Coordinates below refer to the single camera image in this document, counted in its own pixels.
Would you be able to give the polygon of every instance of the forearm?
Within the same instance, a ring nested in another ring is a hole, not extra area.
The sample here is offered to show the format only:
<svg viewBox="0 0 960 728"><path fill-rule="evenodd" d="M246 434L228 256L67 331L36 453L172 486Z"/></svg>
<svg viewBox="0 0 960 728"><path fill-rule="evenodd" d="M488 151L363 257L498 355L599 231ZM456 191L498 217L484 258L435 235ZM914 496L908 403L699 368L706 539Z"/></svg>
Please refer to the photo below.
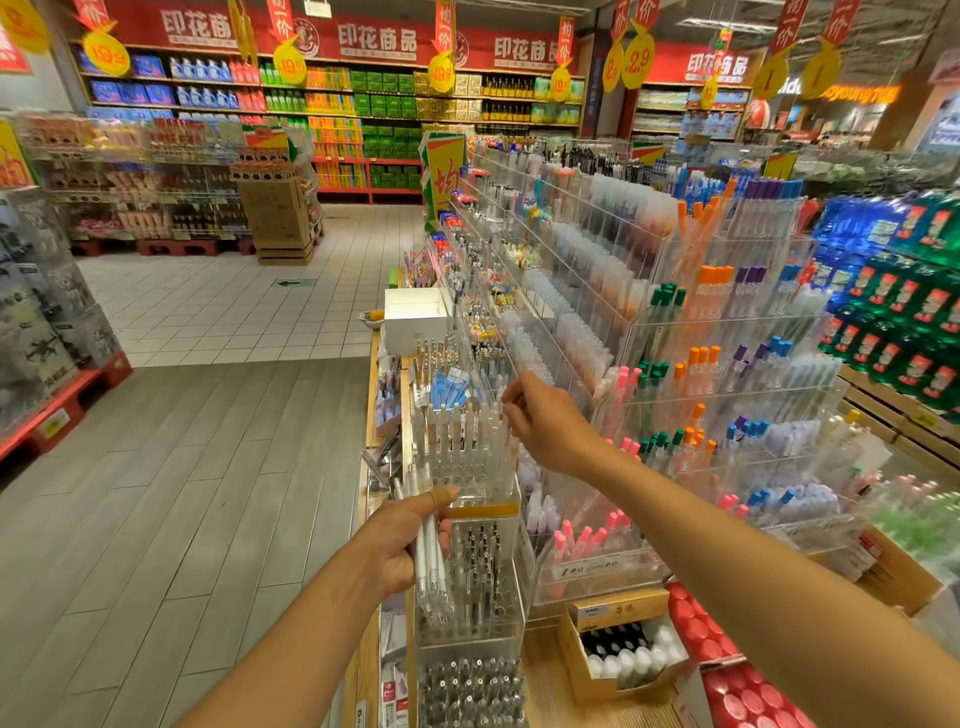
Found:
<svg viewBox="0 0 960 728"><path fill-rule="evenodd" d="M316 728L382 594L347 544L180 728Z"/></svg>
<svg viewBox="0 0 960 728"><path fill-rule="evenodd" d="M892 609L615 448L588 445L581 462L576 475L821 728L960 725L960 664Z"/></svg>

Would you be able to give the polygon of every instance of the red pallet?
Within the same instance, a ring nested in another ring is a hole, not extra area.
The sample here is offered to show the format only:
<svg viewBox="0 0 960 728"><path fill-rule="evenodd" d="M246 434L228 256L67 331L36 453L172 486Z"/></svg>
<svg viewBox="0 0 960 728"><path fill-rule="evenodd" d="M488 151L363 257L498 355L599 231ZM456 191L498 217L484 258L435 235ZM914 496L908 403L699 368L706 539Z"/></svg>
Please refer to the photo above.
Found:
<svg viewBox="0 0 960 728"><path fill-rule="evenodd" d="M112 389L133 373L130 361L117 352L102 368L80 372L47 405L13 435L0 442L0 460L24 448L34 455L53 449L86 414L80 396L93 387Z"/></svg>
<svg viewBox="0 0 960 728"><path fill-rule="evenodd" d="M219 255L216 240L137 240L136 251L141 255L188 255L190 251L204 255Z"/></svg>
<svg viewBox="0 0 960 728"><path fill-rule="evenodd" d="M71 240L70 252L80 252L88 257L97 257L104 254L104 246L99 240Z"/></svg>

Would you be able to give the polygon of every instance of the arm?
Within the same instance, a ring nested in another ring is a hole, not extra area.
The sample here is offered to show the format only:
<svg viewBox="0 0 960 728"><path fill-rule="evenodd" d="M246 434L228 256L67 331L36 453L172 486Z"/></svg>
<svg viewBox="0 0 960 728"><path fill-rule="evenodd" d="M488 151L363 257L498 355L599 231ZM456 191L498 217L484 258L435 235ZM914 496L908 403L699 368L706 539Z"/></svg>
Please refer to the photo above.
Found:
<svg viewBox="0 0 960 728"><path fill-rule="evenodd" d="M960 725L960 663L893 609L608 445L566 392L524 374L503 400L530 454L616 502L820 728Z"/></svg>
<svg viewBox="0 0 960 728"><path fill-rule="evenodd" d="M388 595L413 585L414 563L404 549L438 508L441 546L449 548L446 506L456 494L437 488L381 506L178 726L320 725L373 611Z"/></svg>

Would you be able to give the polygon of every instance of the person's right hand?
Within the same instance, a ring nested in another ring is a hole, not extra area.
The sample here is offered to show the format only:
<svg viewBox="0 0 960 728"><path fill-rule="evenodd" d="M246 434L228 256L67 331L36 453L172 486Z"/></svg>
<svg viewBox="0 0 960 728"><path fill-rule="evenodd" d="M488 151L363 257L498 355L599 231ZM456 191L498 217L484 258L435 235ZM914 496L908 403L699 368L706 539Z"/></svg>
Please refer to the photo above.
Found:
<svg viewBox="0 0 960 728"><path fill-rule="evenodd" d="M514 435L547 470L576 475L590 449L603 443L570 395L532 372L514 379L500 399Z"/></svg>

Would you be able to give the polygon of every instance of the white box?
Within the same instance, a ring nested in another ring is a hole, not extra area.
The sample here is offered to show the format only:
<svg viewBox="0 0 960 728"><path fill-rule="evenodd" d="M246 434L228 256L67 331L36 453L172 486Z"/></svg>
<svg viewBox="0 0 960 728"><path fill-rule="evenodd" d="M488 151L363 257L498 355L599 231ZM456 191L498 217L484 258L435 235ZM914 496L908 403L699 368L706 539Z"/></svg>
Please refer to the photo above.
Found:
<svg viewBox="0 0 960 728"><path fill-rule="evenodd" d="M439 287L388 288L383 307L384 340L390 356L412 356L417 342L441 341L450 319Z"/></svg>

